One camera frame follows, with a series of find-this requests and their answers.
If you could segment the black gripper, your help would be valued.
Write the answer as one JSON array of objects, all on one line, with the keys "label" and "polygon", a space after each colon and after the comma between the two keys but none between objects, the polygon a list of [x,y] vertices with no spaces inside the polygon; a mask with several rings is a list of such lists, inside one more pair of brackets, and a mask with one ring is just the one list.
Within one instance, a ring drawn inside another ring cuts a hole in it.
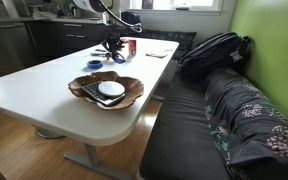
[{"label": "black gripper", "polygon": [[109,33],[105,40],[101,42],[101,45],[110,53],[116,53],[123,47],[123,41],[119,34]]}]

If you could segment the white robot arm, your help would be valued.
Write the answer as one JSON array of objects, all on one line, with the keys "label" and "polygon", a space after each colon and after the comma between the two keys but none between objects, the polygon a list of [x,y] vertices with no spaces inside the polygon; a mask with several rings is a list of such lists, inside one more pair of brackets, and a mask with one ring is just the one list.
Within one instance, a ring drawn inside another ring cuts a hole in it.
[{"label": "white robot arm", "polygon": [[[80,9],[95,13],[109,14],[115,21],[120,24],[124,24],[118,16],[116,16],[103,2],[102,0],[73,0],[74,4]],[[122,41],[120,40],[120,35],[116,33],[112,26],[108,27],[108,36],[102,42],[103,47],[110,52],[112,55],[117,53],[117,50],[121,48]]]}]

